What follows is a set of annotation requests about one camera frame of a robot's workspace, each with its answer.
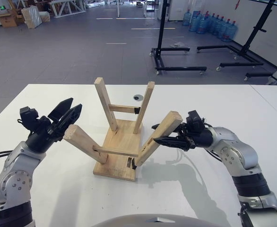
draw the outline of metal rack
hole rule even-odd
[[[190,51],[190,48],[162,48],[163,34],[164,34],[164,25],[165,25],[165,16],[167,7],[169,7],[168,0],[163,0],[163,11],[161,17],[161,26],[159,30],[158,44],[157,48],[152,48],[150,56],[153,56],[156,63],[156,75],[160,74],[160,71],[200,71],[200,75],[204,74],[207,70],[204,66],[198,67],[166,67],[164,65],[163,59],[161,57],[162,51],[184,51],[184,54],[187,54]]]
[[[257,65],[263,65],[262,62],[259,60],[251,57],[248,54],[248,50],[250,47],[250,44],[252,43],[253,39],[255,38],[258,31],[261,32],[267,32],[266,30],[262,29],[263,25],[265,24],[267,18],[269,17],[269,14],[272,11],[272,6],[274,4],[275,0],[270,0],[267,4],[265,10],[263,11],[259,21],[257,22],[257,25],[254,27],[254,30],[252,31],[250,37],[248,38],[245,45],[242,47],[242,49],[238,49],[231,45],[219,45],[219,46],[198,46],[197,52],[200,50],[205,49],[221,49],[221,48],[228,48],[230,52],[234,52],[236,55],[234,56],[234,59],[237,60],[238,57],[243,57],[244,59],[248,60],[249,62],[227,62],[227,63],[220,63],[219,66],[216,68],[216,71],[220,71],[223,67],[230,67],[230,66],[252,66],[253,68]]]

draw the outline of gray floor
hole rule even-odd
[[[182,42],[191,48],[188,55],[170,52],[162,55],[167,66],[207,66],[204,75],[198,71],[167,72],[155,75],[149,56],[156,47],[159,28],[156,19],[117,20],[115,5],[95,7],[86,13],[59,19],[52,18],[36,29],[26,25],[0,27],[0,112],[29,83],[92,84],[103,77],[106,84],[265,84],[267,79],[243,80],[246,72],[274,71],[263,67],[229,67],[216,72],[220,62],[232,62],[228,50],[196,53],[196,46],[222,44],[212,35],[188,32],[180,22],[168,22],[163,47]],[[121,17],[142,17],[142,8],[121,5]]]

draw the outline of wooden plank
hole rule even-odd
[[[63,139],[83,151],[85,154],[92,157],[98,163],[106,162],[108,154],[95,151],[93,147],[96,148],[99,147],[99,145],[92,138],[90,138],[90,136],[88,136],[79,126],[71,124],[65,131]]]
[[[115,112],[123,112],[123,113],[135,114],[135,109],[138,109],[138,111],[139,111],[140,107],[109,104],[109,109],[111,111],[115,111]]]
[[[134,153],[139,150],[141,140],[141,127],[137,134],[133,134],[135,122],[117,120],[118,130],[108,130],[103,147],[122,149]],[[132,157],[108,154],[105,164],[96,163],[93,173],[107,177],[118,178],[127,181],[135,181],[135,170],[132,165],[127,167]]]
[[[159,147],[153,138],[162,136],[169,136],[182,122],[182,117],[176,111],[170,111],[167,116],[163,119],[157,129],[152,133],[142,149],[138,153],[138,158],[134,158],[136,166],[141,166],[147,158]]]
[[[105,115],[107,117],[109,126],[112,131],[116,131],[117,130],[116,119],[115,119],[114,113],[109,109],[110,99],[109,99],[107,89],[106,89],[106,86],[105,86],[105,83],[104,83],[104,80],[102,77],[96,78],[95,88],[100,97],[100,100],[101,100],[103,109],[105,111]]]
[[[142,120],[143,120],[144,114],[146,112],[151,94],[152,94],[153,89],[154,89],[154,84],[155,83],[153,81],[150,81],[147,85],[147,89],[146,89],[146,92],[145,92],[145,95],[144,95],[144,100],[142,102],[142,106],[140,107],[140,111],[139,111],[139,114],[138,114],[138,117],[137,117],[137,121],[136,121],[136,124],[134,126],[134,130],[133,130],[134,134],[138,133],[140,124],[142,123]]]
[[[95,147],[93,146],[93,150],[100,152],[100,153],[107,153],[107,154],[115,154],[115,155],[124,155],[124,156],[130,156],[130,157],[138,157],[138,151],[137,150],[121,150],[116,148],[105,148],[105,147]]]

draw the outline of cardboard box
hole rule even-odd
[[[3,27],[17,27],[16,17],[11,13],[0,14],[0,22]]]
[[[50,14],[49,12],[39,12],[42,22],[49,22],[50,21]]]
[[[21,12],[28,28],[35,28],[42,23],[41,16],[36,6],[21,9]]]

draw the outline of hole in stool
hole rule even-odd
[[[128,161],[127,161],[127,167],[128,168],[130,168],[130,166],[131,166],[131,160],[132,160],[132,158],[128,157]]]

